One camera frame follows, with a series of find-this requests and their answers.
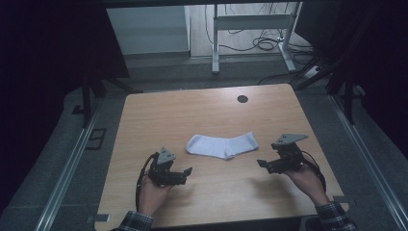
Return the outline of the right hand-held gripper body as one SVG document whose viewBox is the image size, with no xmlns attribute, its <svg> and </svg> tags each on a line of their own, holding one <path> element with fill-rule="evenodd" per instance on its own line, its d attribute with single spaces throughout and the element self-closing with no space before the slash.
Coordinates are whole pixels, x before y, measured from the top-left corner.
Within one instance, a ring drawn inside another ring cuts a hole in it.
<svg viewBox="0 0 408 231">
<path fill-rule="evenodd" d="M 282 134 L 281 137 L 271 145 L 280 156 L 278 160 L 271 162 L 271 166 L 282 166 L 286 169 L 285 171 L 300 170 L 303 154 L 296 143 L 307 138 L 308 136 L 303 134 Z"/>
</svg>

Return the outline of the person's left hand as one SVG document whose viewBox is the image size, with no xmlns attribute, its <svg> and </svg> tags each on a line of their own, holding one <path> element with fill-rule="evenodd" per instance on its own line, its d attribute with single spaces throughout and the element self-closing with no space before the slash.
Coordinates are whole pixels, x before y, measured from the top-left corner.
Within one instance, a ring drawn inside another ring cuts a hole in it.
<svg viewBox="0 0 408 231">
<path fill-rule="evenodd" d="M 153 217 L 165 204 L 172 186 L 157 186 L 148 177 L 141 181 L 138 212 Z"/>
</svg>

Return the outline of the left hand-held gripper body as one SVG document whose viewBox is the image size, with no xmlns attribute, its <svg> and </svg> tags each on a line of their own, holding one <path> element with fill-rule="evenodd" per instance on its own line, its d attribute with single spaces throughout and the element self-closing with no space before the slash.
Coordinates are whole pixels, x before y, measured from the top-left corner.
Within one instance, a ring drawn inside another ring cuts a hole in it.
<svg viewBox="0 0 408 231">
<path fill-rule="evenodd" d="M 175 186 L 174 180 L 180 176 L 185 176 L 183 172 L 171 172 L 170 168 L 173 165 L 176 156 L 165 149 L 154 154 L 153 163 L 150 165 L 148 177 L 159 186 Z"/>
</svg>

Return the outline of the silver metal floor rail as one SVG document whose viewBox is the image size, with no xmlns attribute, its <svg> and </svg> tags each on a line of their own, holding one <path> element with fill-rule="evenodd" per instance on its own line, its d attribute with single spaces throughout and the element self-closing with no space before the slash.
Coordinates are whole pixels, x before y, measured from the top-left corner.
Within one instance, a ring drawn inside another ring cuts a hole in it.
<svg viewBox="0 0 408 231">
<path fill-rule="evenodd" d="M 77 166 L 80 163 L 82 155 L 85 151 L 87 143 L 89 141 L 90 134 L 94 128 L 94 124 L 99 117 L 100 109 L 103 105 L 103 99 L 96 99 L 94 106 L 92 107 L 92 115 L 89 123 L 85 128 L 81 130 L 81 134 L 76 141 L 73 150 L 68 156 L 67 161 L 63 167 L 60 177 L 51 192 L 46 205 L 38 219 L 38 223 L 34 228 L 34 231 L 50 231 L 53 222 L 59 212 L 59 209 L 63 203 L 67 189 L 72 181 Z"/>
<path fill-rule="evenodd" d="M 373 157 L 371 156 L 371 152 L 363 141 L 358 130 L 344 115 L 344 106 L 342 105 L 341 100 L 333 95 L 329 95 L 328 100 L 331 102 L 336 114 L 344 126 L 347 135 L 350 137 L 353 145 L 357 149 L 364 166 L 366 167 L 375 187 L 383 198 L 386 207 L 388 208 L 398 227 L 398 230 L 408 231 L 408 213 L 397 197 L 395 190 L 387 182 L 378 164 L 374 161 Z"/>
</svg>

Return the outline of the black metal stand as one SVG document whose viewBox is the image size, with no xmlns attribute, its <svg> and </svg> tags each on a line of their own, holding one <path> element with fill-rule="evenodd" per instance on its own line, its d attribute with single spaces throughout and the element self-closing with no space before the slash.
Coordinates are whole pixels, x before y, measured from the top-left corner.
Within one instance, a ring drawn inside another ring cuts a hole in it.
<svg viewBox="0 0 408 231">
<path fill-rule="evenodd" d="M 106 81 L 112 83 L 113 85 L 125 90 L 128 93 L 142 93 L 142 90 L 135 89 L 131 87 L 128 83 L 124 81 L 123 78 L 113 78 L 108 77 Z M 89 77 L 85 75 L 83 77 L 82 83 L 82 99 L 83 99 L 83 110 L 84 122 L 83 127 L 86 128 L 90 124 L 92 112 L 91 112 L 91 102 L 90 93 L 93 92 L 96 98 L 103 98 L 107 94 L 107 90 L 103 85 L 103 79 Z"/>
<path fill-rule="evenodd" d="M 344 89 L 344 115 L 351 125 L 354 125 L 353 119 L 353 100 L 361 99 L 362 96 L 356 96 L 354 93 L 355 77 L 354 70 L 350 66 L 339 65 L 334 69 L 333 76 L 326 85 L 326 91 L 329 94 L 338 94 L 341 89 Z"/>
</svg>

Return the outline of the dark curtain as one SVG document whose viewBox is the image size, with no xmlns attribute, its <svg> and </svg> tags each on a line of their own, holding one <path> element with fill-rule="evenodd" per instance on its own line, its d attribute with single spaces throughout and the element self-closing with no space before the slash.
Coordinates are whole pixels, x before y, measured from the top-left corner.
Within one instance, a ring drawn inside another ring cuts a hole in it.
<svg viewBox="0 0 408 231">
<path fill-rule="evenodd" d="M 363 107 L 408 158 L 408 0 L 303 0 L 295 32 L 342 63 L 328 92 L 361 87 Z"/>
</svg>

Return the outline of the white metal desk frame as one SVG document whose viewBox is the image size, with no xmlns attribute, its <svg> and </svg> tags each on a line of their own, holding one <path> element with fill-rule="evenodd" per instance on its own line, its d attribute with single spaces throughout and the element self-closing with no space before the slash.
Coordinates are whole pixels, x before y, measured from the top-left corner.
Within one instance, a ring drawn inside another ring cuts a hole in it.
<svg viewBox="0 0 408 231">
<path fill-rule="evenodd" d="M 262 30 L 262 29 L 285 29 L 286 35 L 281 38 L 277 45 L 290 73 L 295 72 L 295 65 L 288 51 L 289 41 L 293 32 L 294 24 L 300 3 L 297 2 L 291 13 L 285 14 L 261 14 L 261 15 L 217 15 L 217 5 L 214 5 L 213 17 L 213 53 L 212 72 L 219 74 L 218 32 L 227 30 Z"/>
</svg>

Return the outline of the pale grey panel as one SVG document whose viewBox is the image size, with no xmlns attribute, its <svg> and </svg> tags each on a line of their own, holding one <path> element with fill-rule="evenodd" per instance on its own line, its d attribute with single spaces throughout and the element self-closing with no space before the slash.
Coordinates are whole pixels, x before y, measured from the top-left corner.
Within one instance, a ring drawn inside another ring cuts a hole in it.
<svg viewBox="0 0 408 231">
<path fill-rule="evenodd" d="M 107 9 L 123 55 L 188 52 L 187 6 Z"/>
</svg>

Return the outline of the black floor socket frame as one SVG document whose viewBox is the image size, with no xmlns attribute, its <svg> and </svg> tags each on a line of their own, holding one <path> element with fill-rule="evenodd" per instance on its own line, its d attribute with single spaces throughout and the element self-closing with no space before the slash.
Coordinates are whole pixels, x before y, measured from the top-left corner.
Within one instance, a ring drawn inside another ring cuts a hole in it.
<svg viewBox="0 0 408 231">
<path fill-rule="evenodd" d="M 106 128 L 93 129 L 88 138 L 86 150 L 100 150 L 106 136 Z"/>
</svg>

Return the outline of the white power strip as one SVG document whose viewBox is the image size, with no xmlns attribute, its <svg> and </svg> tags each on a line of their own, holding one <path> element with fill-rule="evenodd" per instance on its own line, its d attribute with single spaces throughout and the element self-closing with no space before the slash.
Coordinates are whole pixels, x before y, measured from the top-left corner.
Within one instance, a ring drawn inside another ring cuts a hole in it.
<svg viewBox="0 0 408 231">
<path fill-rule="evenodd" d="M 304 74 L 304 77 L 306 79 L 310 79 L 314 77 L 315 75 L 317 75 L 320 71 L 321 71 L 321 67 L 314 65 L 309 70 L 306 71 L 306 73 Z"/>
</svg>

